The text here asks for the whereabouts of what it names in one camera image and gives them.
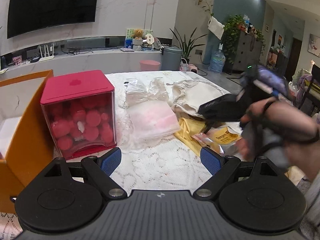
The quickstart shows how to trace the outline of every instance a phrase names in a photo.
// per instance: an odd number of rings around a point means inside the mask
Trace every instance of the white lace tablecloth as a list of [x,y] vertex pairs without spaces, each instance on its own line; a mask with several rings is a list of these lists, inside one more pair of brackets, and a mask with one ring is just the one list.
[[[191,193],[207,181],[211,174],[187,146],[173,135],[158,140],[137,143],[132,139],[132,124],[123,108],[125,102],[124,82],[127,78],[138,78],[147,85],[153,78],[161,77],[172,100],[172,84],[183,79],[202,78],[194,73],[154,71],[114,73],[106,75],[115,87],[116,131],[118,147],[122,151],[121,164],[111,175],[128,195],[132,189],[182,190]],[[16,215],[0,213],[1,239],[13,239],[21,227]]]

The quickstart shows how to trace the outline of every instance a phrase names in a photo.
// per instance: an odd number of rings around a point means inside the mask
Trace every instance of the gray trash can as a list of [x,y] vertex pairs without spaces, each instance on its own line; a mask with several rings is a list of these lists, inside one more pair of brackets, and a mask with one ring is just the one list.
[[182,57],[182,49],[176,47],[164,47],[161,70],[178,71]]

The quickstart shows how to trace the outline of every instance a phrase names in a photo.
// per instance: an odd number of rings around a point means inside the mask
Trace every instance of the blue gripper pad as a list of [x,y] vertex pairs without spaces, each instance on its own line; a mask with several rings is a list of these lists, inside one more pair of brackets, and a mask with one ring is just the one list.
[[121,163],[121,150],[118,147],[100,157],[100,168],[110,176]]
[[212,174],[216,174],[224,165],[225,160],[222,156],[208,147],[202,147],[200,151],[201,163]]

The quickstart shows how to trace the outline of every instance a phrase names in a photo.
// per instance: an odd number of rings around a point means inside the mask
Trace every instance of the black tv screen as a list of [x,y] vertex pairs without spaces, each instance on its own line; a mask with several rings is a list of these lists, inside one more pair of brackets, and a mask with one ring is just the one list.
[[94,22],[97,0],[10,0],[8,38],[73,23]]

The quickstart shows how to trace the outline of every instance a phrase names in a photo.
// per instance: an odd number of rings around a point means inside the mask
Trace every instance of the orange cardboard box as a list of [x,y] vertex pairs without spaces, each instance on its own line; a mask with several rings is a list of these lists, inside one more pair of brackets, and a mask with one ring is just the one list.
[[53,71],[0,82],[0,212],[15,213],[10,197],[52,160],[53,141],[40,98]]

